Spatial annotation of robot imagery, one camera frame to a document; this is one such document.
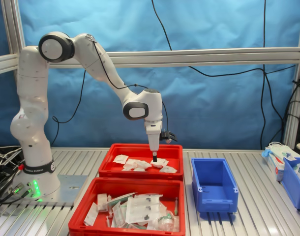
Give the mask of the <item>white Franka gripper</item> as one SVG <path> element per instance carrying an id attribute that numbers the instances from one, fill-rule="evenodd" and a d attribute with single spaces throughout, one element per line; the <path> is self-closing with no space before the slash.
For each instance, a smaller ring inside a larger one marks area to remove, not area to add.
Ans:
<path id="1" fill-rule="evenodd" d="M 150 150 L 152 152 L 153 162 L 157 162 L 157 151 L 159 150 L 159 138 L 162 129 L 162 121 L 147 121 L 144 122 L 146 134 L 148 136 L 148 142 Z"/>

